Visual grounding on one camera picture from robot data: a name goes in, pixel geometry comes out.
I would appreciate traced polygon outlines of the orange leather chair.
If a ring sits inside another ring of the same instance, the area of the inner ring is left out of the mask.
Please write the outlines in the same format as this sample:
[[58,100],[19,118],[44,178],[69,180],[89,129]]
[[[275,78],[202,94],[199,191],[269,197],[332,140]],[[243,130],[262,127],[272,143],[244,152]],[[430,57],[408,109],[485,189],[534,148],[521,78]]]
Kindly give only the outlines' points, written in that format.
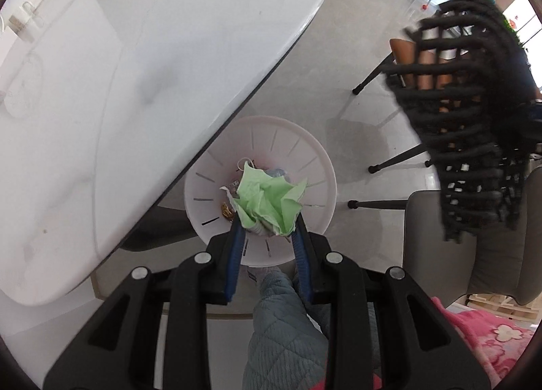
[[[352,94],[357,96],[359,93],[361,93],[364,88],[368,85],[368,83],[372,82],[375,78],[377,78],[378,75],[381,74],[382,68],[387,65],[391,65],[394,63],[397,64],[411,64],[414,62],[415,58],[415,45],[412,41],[404,40],[404,39],[390,39],[390,47],[391,47],[391,53],[387,55],[381,63],[374,69],[370,74],[368,74],[365,79],[359,83],[357,87],[355,87],[352,90]],[[425,52],[421,53],[420,61],[423,64],[429,64],[435,62],[435,54],[432,52],[429,52],[426,50]],[[422,88],[426,89],[432,86],[432,79],[431,77],[423,78],[420,77],[418,82],[422,83]],[[446,75],[444,77],[437,77],[437,87],[441,88],[445,84],[451,83],[452,79],[449,75]],[[411,85],[415,83],[415,80],[412,75],[403,75],[399,78],[398,83],[404,87],[405,85]],[[440,112],[446,112],[448,111],[448,105],[451,104],[451,101],[449,100],[443,100],[441,103],[441,106],[439,107]],[[454,101],[453,106],[455,108],[459,108],[461,106],[461,101]],[[392,165],[404,162],[409,160],[410,158],[413,158],[415,156],[418,156],[420,154],[423,154],[425,152],[425,147],[422,145],[418,145],[416,147],[413,147],[411,149],[408,149],[407,151],[400,153],[399,155],[388,159],[386,162],[382,162],[380,164],[371,165],[368,167],[368,172],[373,175],[374,173],[381,171],[385,168],[391,167]],[[426,168],[430,167],[433,164],[431,160],[425,161],[424,165]]]

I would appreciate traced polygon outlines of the green paper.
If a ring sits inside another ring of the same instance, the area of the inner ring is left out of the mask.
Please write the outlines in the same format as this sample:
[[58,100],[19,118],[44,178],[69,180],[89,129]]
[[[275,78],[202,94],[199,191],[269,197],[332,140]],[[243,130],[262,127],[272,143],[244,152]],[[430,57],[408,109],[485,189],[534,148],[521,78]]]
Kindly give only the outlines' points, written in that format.
[[237,217],[246,231],[257,236],[289,237],[296,229],[307,188],[307,179],[292,184],[284,170],[262,169],[243,158],[237,162],[236,178],[221,187],[227,198],[221,205],[222,215],[230,221]]

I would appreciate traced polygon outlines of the black foam net sleeve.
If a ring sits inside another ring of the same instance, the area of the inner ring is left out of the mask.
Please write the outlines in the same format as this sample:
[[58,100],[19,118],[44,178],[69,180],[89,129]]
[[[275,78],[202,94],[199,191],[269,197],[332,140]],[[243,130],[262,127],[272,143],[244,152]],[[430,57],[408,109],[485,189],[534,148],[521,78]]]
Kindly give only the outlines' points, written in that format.
[[541,102],[525,50],[491,0],[448,0],[405,35],[413,57],[383,67],[428,152],[445,239],[519,218]]

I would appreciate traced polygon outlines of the white plastic trash bin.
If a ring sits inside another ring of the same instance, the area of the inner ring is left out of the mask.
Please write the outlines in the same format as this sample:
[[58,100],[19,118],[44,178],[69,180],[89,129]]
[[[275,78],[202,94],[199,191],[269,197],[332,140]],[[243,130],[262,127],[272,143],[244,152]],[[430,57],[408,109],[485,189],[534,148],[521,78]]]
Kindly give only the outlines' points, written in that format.
[[245,162],[262,170],[283,171],[292,184],[306,181],[300,200],[306,228],[318,234],[326,231],[337,197],[326,150],[311,133],[288,120],[255,116],[232,122],[187,172],[187,216],[205,243],[231,227],[222,214],[222,206],[228,204],[222,187],[241,179]]

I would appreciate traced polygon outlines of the pink floral clothing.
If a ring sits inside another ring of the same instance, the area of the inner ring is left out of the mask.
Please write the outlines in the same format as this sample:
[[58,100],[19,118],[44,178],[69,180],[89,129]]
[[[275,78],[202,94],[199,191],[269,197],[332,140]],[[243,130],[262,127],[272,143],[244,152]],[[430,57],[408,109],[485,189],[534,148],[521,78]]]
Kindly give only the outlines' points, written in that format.
[[445,308],[438,297],[432,297],[432,301],[479,361],[492,389],[511,372],[534,336],[533,330],[521,328],[512,320],[488,311],[454,313]]

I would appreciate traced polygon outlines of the grey upholstered chair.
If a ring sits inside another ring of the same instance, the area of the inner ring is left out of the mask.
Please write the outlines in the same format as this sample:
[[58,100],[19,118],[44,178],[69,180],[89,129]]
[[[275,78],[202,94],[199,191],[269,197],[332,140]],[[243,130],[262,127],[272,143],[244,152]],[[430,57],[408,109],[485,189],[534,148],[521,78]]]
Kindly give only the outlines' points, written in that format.
[[541,294],[541,168],[525,179],[515,228],[503,222],[445,241],[439,192],[421,190],[405,200],[360,202],[350,209],[402,210],[402,268],[428,296],[448,306],[465,294],[501,294],[520,305]]

